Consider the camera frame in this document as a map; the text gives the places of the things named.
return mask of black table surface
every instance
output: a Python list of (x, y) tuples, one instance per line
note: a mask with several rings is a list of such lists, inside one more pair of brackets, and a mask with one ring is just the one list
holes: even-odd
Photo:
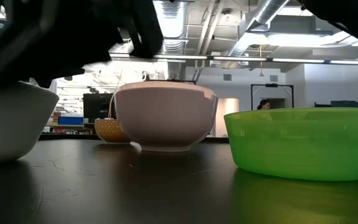
[(358, 181), (240, 170), (228, 144), (144, 152), (95, 140), (40, 141), (0, 165), (0, 223), (358, 223)]

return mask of bowl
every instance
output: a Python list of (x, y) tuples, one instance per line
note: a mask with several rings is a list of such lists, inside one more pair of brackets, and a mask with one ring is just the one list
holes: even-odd
[(177, 82), (141, 82), (115, 94), (117, 119), (142, 150), (188, 151), (213, 127), (218, 98), (202, 86)]
[(99, 138), (108, 143), (130, 143), (131, 140), (122, 132), (116, 119), (96, 119), (94, 128)]
[(294, 179), (358, 179), (358, 108), (248, 111), (224, 120), (241, 169)]
[(31, 151), (58, 99), (51, 91), (21, 82), (0, 89), (0, 163)]

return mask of doorway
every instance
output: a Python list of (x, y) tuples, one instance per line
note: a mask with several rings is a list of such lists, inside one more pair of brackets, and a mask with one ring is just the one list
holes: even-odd
[(285, 106), (285, 99), (281, 98), (267, 98), (270, 102), (270, 109), (283, 109), (286, 108)]

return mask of bowl rim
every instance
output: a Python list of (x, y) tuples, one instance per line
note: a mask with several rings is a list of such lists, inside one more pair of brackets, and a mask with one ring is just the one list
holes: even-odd
[(240, 112), (235, 112), (235, 113), (229, 113), (224, 115), (225, 118), (230, 118), (231, 116), (235, 116), (238, 114), (245, 114), (245, 113), (279, 113), (279, 112), (284, 112), (284, 111), (336, 111), (336, 112), (340, 112), (340, 111), (353, 111), (353, 112), (358, 112), (358, 108), (281, 108), (281, 109), (271, 109), (271, 110), (253, 110), (253, 111), (240, 111)]
[(181, 89), (181, 90), (193, 90), (193, 91), (202, 91), (207, 98), (213, 98), (215, 92), (209, 88), (194, 85), (189, 83), (181, 82), (164, 82), (164, 81), (155, 81), (155, 82), (135, 82), (128, 83), (120, 86), (117, 92), (122, 90), (133, 90), (139, 88), (172, 88), (172, 89)]

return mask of translucent green plastic bowl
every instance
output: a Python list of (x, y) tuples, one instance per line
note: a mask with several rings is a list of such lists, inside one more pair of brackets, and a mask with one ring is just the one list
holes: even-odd
[(224, 120), (241, 169), (294, 179), (358, 179), (358, 109), (260, 110)]

